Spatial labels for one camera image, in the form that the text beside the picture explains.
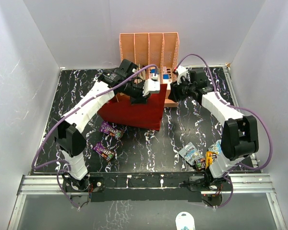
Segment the red paper bag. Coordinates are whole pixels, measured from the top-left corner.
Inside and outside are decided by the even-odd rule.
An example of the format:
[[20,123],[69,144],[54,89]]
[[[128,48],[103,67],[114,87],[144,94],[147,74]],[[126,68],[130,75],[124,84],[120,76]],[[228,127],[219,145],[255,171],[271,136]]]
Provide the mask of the red paper bag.
[[131,104],[131,98],[117,93],[97,112],[107,122],[131,127],[160,130],[167,86],[160,85],[160,92],[152,94],[146,104]]

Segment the purple candy pack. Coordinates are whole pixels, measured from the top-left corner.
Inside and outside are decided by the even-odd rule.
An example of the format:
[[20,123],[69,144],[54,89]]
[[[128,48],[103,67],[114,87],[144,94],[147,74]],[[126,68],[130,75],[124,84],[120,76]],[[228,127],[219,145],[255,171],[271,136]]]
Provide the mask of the purple candy pack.
[[123,130],[113,127],[106,121],[102,122],[99,131],[102,133],[108,134],[114,137],[115,139],[120,139],[124,134]]
[[110,161],[115,156],[115,152],[104,147],[101,142],[96,143],[96,145],[93,147],[93,150],[106,161]]

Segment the light blue snack pouch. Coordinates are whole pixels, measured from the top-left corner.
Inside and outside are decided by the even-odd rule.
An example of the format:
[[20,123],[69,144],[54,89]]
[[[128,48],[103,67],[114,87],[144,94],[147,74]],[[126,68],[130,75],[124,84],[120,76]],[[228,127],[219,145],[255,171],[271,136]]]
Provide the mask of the light blue snack pouch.
[[204,157],[192,142],[189,142],[185,147],[183,147],[179,151],[179,155],[191,166],[194,166],[197,160]]
[[208,151],[213,152],[217,155],[220,154],[220,152],[222,151],[221,149],[221,140],[219,139],[218,141],[216,141],[216,143],[212,144],[209,148]]

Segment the yellow candy pack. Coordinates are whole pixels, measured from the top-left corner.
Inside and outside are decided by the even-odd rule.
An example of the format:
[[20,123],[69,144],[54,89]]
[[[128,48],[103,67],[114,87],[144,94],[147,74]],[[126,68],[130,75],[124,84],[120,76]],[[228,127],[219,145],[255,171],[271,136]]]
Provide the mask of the yellow candy pack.
[[218,154],[212,151],[207,151],[205,154],[205,168],[207,169],[218,157]]

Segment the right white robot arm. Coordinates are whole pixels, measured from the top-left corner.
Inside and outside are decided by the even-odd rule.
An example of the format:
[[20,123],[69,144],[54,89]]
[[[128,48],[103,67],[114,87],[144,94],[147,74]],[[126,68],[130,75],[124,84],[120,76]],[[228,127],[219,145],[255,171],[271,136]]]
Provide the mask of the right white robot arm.
[[205,171],[204,184],[210,190],[221,186],[223,175],[259,149],[258,126],[254,116],[246,116],[222,99],[209,83],[203,70],[188,72],[185,67],[174,69],[177,80],[170,84],[169,99],[174,102],[188,97],[206,108],[222,125],[221,151]]

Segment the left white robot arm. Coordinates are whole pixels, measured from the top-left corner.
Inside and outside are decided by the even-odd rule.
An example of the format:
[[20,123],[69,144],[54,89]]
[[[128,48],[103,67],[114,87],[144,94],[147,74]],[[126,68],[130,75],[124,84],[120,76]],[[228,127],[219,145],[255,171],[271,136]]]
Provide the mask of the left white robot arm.
[[73,186],[79,191],[89,187],[88,170],[84,162],[86,139],[83,131],[95,114],[117,93],[124,93],[131,98],[147,99],[151,94],[152,80],[135,83],[139,74],[154,68],[148,65],[141,69],[124,59],[120,66],[104,70],[96,79],[86,96],[52,128],[54,139],[68,164],[68,174],[73,178]]

